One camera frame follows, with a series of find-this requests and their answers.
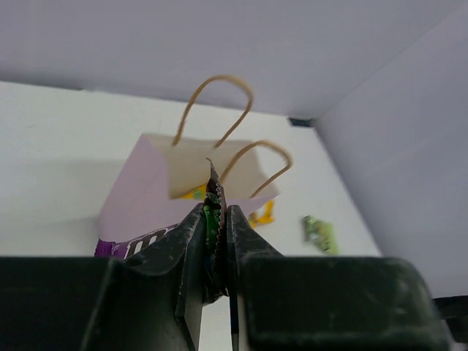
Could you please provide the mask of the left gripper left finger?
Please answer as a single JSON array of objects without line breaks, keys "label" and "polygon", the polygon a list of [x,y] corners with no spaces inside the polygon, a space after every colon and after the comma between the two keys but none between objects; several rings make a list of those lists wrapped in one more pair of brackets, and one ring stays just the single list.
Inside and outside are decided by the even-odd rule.
[{"label": "left gripper left finger", "polygon": [[203,307],[200,205],[127,260],[1,259],[3,350],[196,350]]}]

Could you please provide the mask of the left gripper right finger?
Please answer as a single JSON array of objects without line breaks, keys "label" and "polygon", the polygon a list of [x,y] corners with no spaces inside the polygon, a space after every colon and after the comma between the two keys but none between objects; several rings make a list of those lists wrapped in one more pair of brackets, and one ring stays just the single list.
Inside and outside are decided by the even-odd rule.
[{"label": "left gripper right finger", "polygon": [[288,257],[227,211],[234,350],[448,350],[415,267],[397,258]]}]

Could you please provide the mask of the green snack packet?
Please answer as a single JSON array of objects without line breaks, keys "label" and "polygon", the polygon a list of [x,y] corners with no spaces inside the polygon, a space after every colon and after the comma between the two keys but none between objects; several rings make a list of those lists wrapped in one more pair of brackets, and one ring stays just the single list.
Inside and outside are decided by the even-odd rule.
[{"label": "green snack packet", "polygon": [[305,243],[313,244],[324,254],[339,254],[333,225],[330,222],[308,215],[301,219],[301,224]]}]

